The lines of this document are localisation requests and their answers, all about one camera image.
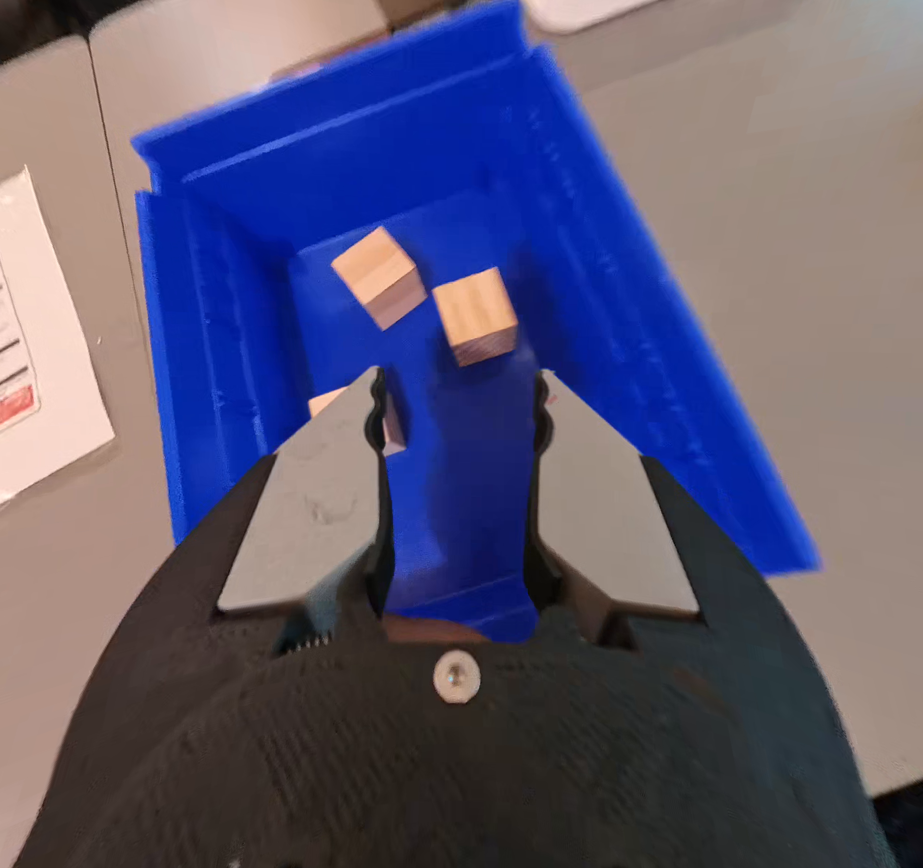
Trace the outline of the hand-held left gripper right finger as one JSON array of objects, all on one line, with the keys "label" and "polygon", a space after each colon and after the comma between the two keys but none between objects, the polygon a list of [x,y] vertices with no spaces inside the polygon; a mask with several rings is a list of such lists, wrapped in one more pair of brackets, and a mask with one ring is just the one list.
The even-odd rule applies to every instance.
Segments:
[{"label": "hand-held left gripper right finger", "polygon": [[553,371],[536,377],[524,584],[539,616],[694,620],[699,604],[639,451]]}]

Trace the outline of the laminated paper sheet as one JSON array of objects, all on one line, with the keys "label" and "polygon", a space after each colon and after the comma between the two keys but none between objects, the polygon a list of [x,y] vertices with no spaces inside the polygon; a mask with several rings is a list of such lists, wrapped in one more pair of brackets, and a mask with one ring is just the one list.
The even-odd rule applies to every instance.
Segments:
[{"label": "laminated paper sheet", "polygon": [[27,167],[1,185],[1,504],[115,438]]}]

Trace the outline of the wooden cube blue taped face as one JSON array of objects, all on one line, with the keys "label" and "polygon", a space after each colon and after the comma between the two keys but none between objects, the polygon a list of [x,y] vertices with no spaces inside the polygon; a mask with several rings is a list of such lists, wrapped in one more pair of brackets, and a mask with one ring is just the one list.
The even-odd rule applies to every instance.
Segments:
[{"label": "wooden cube blue taped face", "polygon": [[428,296],[414,260],[385,226],[352,244],[330,266],[381,331]]},{"label": "wooden cube blue taped face", "polygon": [[[316,417],[336,398],[341,396],[348,388],[340,387],[330,390],[311,398],[308,402],[310,417]],[[382,420],[384,448],[383,455],[387,458],[392,455],[401,453],[406,450],[407,444],[401,425],[395,402],[390,394],[386,391],[386,409]]]},{"label": "wooden cube blue taped face", "polygon": [[438,285],[432,296],[459,367],[515,350],[519,321],[498,267]]}]

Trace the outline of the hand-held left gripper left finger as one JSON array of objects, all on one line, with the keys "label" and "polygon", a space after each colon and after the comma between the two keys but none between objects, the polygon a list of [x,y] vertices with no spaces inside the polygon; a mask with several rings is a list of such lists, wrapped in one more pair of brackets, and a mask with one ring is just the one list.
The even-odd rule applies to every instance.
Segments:
[{"label": "hand-held left gripper left finger", "polygon": [[395,572],[384,457],[386,377],[372,366],[274,453],[221,612],[293,608],[337,618],[365,599],[380,618]]}]

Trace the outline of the blue plastic bin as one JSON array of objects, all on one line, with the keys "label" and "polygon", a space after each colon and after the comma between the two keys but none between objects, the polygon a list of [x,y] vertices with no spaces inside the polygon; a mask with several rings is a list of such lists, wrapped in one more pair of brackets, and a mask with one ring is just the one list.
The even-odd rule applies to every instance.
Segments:
[{"label": "blue plastic bin", "polygon": [[[522,562],[535,377],[550,369],[657,458],[762,574],[814,545],[678,284],[515,0],[132,139],[173,534],[180,543],[311,397],[381,366],[388,607],[496,640],[535,627]],[[380,330],[332,268],[375,228],[427,290],[499,269],[513,353],[460,368],[432,299]]]}]

